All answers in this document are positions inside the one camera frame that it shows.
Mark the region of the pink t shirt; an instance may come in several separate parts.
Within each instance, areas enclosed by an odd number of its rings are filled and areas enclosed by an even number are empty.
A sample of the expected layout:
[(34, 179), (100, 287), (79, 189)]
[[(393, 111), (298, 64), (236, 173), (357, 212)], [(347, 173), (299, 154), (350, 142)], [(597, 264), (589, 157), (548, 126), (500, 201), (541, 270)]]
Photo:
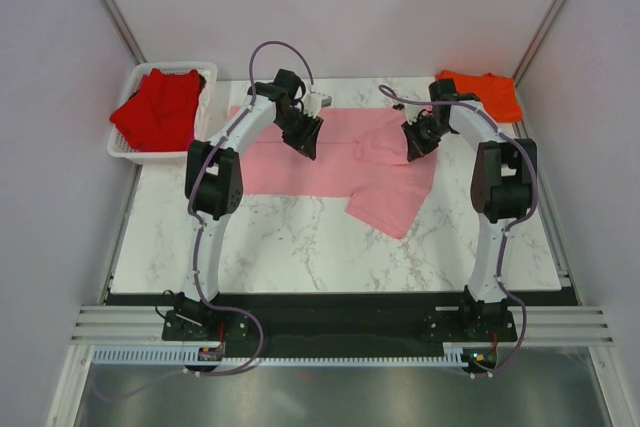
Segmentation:
[(328, 108), (310, 160), (269, 125), (241, 158), (244, 192), (346, 198), (346, 213), (401, 239), (432, 189), (437, 153), (407, 160), (404, 115), (391, 108)]

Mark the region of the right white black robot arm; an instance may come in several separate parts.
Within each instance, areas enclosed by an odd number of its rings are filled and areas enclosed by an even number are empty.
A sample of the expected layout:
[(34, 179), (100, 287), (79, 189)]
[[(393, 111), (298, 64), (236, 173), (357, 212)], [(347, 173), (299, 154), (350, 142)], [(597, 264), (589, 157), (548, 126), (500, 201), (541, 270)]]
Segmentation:
[(504, 270), (512, 229), (537, 208), (537, 145), (505, 134), (480, 98), (458, 92), (451, 78), (432, 82), (429, 95), (429, 102), (410, 103), (422, 110), (402, 125), (407, 161), (433, 153), (447, 134), (462, 136), (476, 154), (470, 198), (479, 216), (479, 239), (458, 306), (430, 312), (426, 322), (431, 335), (445, 342), (514, 341)]

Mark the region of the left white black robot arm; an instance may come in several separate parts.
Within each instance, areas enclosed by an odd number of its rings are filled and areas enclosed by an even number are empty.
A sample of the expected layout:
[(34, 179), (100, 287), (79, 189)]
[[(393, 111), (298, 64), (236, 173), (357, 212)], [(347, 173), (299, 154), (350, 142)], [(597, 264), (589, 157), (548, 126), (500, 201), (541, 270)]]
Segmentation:
[(320, 111), (332, 98), (281, 69), (273, 81), (258, 82), (226, 125), (206, 141), (193, 141), (187, 152), (187, 212), (196, 222), (191, 268), (182, 291), (165, 314), (165, 341), (223, 341), (222, 327), (231, 315), (249, 319), (238, 307), (214, 303), (220, 294), (219, 265), (231, 215), (243, 197), (241, 158), (259, 134), (277, 127), (285, 145), (314, 160), (323, 124)]

